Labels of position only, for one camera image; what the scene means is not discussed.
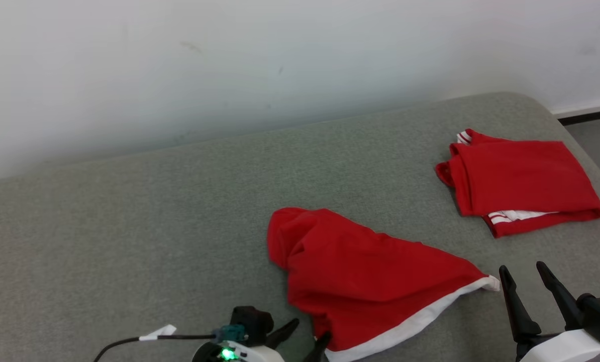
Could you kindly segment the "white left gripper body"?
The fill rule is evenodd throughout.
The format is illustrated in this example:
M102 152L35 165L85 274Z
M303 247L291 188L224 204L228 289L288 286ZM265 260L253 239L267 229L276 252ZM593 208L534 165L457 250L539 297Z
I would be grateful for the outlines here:
M284 361L274 349L266 346L247 347L233 341L202 344L192 361Z

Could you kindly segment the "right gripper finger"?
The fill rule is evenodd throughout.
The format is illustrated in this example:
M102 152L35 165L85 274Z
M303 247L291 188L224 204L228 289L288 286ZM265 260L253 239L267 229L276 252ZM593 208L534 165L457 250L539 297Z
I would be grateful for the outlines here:
M538 323L531 319L527 309L519 298L517 284L506 265L500 266L499 277L513 340L517 344L528 343L530 339L541 334L541 328Z
M578 306L576 299L551 272L550 268L543 261L535 264L544 286L552 293L554 300L559 307L560 314L565 321L564 329L566 331L580 330L583 328L583 312Z

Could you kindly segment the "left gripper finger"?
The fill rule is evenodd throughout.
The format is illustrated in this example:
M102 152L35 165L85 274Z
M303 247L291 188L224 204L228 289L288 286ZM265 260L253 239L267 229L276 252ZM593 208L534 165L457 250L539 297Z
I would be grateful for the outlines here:
M287 339L289 339L289 337L291 337L299 323L300 320L298 318L293 318L281 328L271 332L266 337L265 346L273 350L277 349L280 344L284 343Z
M330 331L326 331L324 334L318 337L314 343L314 347L305 356L303 362L321 362L331 339L332 333Z

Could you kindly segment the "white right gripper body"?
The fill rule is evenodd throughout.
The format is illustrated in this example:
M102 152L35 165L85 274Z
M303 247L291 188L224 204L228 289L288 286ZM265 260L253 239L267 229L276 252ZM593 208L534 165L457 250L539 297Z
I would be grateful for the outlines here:
M600 339L583 329L540 334L517 344L516 361L600 361Z

